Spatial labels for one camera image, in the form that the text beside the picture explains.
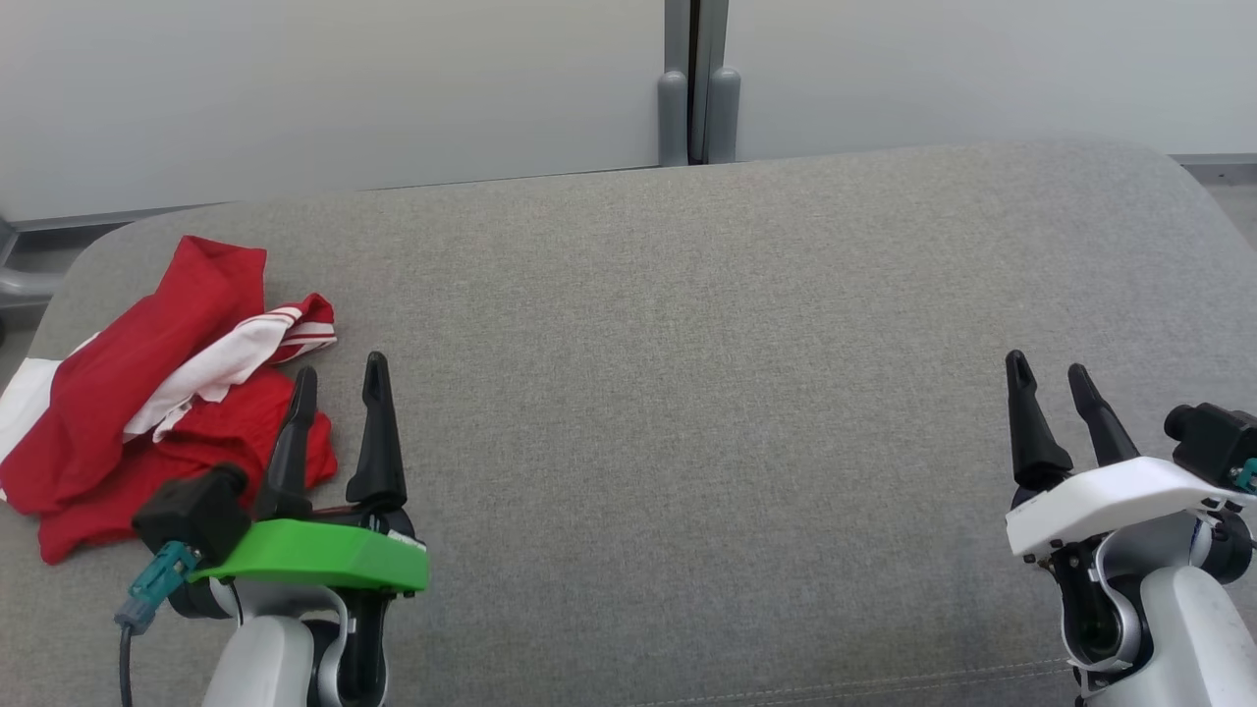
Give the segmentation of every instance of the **gray fabric surface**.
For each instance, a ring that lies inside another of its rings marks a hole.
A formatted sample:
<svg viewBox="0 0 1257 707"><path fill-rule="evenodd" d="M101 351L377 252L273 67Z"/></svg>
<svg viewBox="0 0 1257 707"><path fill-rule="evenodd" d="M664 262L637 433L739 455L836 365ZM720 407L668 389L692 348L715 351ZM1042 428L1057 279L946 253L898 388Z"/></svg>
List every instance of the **gray fabric surface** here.
<svg viewBox="0 0 1257 707"><path fill-rule="evenodd" d="M1257 408L1257 253L1169 160L913 148L214 206L94 244L33 355L156 284L180 234L324 293L343 468L391 360L431 590L390 613L396 704L1068 704L1051 579L1011 557L1003 355L1094 464L1066 366L1146 453ZM314 494L337 503L348 472ZM136 543L39 562L0 511L3 702L113 704ZM1233 587L1257 616L1253 584ZM162 615L137 704L196 703L230 626Z"/></svg>

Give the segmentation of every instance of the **white stripe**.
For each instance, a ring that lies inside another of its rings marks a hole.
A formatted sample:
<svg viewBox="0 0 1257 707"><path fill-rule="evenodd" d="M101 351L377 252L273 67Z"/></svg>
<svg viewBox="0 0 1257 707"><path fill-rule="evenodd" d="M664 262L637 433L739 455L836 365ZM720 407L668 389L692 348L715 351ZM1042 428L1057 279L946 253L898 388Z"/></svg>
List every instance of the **white stripe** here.
<svg viewBox="0 0 1257 707"><path fill-rule="evenodd" d="M236 325L235 328L240 328L243 326L251 325L254 322L279 322L285 327L290 327L295 321L297 318L289 315L284 313L277 315L274 312L266 312L265 315L258 315L256 317L249 317L248 320L244 320L243 322Z"/></svg>
<svg viewBox="0 0 1257 707"><path fill-rule="evenodd" d="M292 356L284 356L283 359L275 359L275 362L277 364L283 364L285 361L292 361L293 359L300 356L302 353L309 353L310 351L318 351L319 348L327 348L328 346L332 346L333 343L336 343L334 338L332 341L327 341L324 343L304 343Z"/></svg>
<svg viewBox="0 0 1257 707"><path fill-rule="evenodd" d="M288 330L288 336L298 336L302 333L333 333L336 330L329 323L324 322L302 322L293 328Z"/></svg>
<svg viewBox="0 0 1257 707"><path fill-rule="evenodd" d="M0 460L4 460L49 408L60 361L24 359L0 395Z"/></svg>
<svg viewBox="0 0 1257 707"><path fill-rule="evenodd" d="M297 346L298 343L310 343L310 342L336 342L334 336L289 336L279 342L280 346Z"/></svg>
<svg viewBox="0 0 1257 707"><path fill-rule="evenodd" d="M299 318L302 318L302 317L305 316L305 312L300 311L300 308L298 308L298 307L277 307L277 308L274 308L274 309L272 309L272 311L269 311L266 313L268 315L284 315L285 317L292 317L293 320L299 320Z"/></svg>

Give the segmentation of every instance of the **white wall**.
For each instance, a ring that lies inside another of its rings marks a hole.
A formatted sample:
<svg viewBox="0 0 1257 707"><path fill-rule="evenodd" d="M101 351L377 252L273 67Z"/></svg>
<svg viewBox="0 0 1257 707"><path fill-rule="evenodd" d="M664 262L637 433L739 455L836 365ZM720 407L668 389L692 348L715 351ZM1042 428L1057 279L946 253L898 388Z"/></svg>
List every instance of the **white wall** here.
<svg viewBox="0 0 1257 707"><path fill-rule="evenodd" d="M3 8L13 221L657 162L657 0Z"/></svg>
<svg viewBox="0 0 1257 707"><path fill-rule="evenodd" d="M1253 0L732 0L738 159L1104 135L1257 152Z"/></svg>

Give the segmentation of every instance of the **gray metal post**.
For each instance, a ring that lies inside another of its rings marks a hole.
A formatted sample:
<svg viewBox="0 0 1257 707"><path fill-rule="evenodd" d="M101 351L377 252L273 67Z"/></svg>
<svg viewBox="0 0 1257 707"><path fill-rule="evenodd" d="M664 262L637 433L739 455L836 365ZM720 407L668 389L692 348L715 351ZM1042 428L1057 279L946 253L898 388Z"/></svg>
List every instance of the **gray metal post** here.
<svg viewBox="0 0 1257 707"><path fill-rule="evenodd" d="M742 75L733 67L711 72L708 86L706 161L709 165L733 162L738 147L738 96Z"/></svg>
<svg viewBox="0 0 1257 707"><path fill-rule="evenodd" d="M659 164L688 165L690 0L664 0L664 75L659 77Z"/></svg>
<svg viewBox="0 0 1257 707"><path fill-rule="evenodd" d="M6 267L18 245L18 229L0 218L0 293L23 298L52 297L62 284L57 273L23 273Z"/></svg>

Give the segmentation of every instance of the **floor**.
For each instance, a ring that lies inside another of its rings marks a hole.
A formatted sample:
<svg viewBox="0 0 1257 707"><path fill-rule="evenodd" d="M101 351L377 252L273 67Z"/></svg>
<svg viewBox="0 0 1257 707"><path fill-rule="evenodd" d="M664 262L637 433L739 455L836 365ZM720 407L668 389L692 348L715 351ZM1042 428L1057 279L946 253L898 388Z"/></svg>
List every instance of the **floor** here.
<svg viewBox="0 0 1257 707"><path fill-rule="evenodd" d="M1231 216L1239 233L1257 249L1257 167L1246 171L1228 169L1197 169L1189 171ZM39 247L20 244L11 255L11 267L31 272L64 272L87 243L99 233L68 234L60 239L44 240ZM14 371L21 365L30 348L39 325L39 312L5 313L8 326L4 345L0 346L0 386L8 385Z"/></svg>

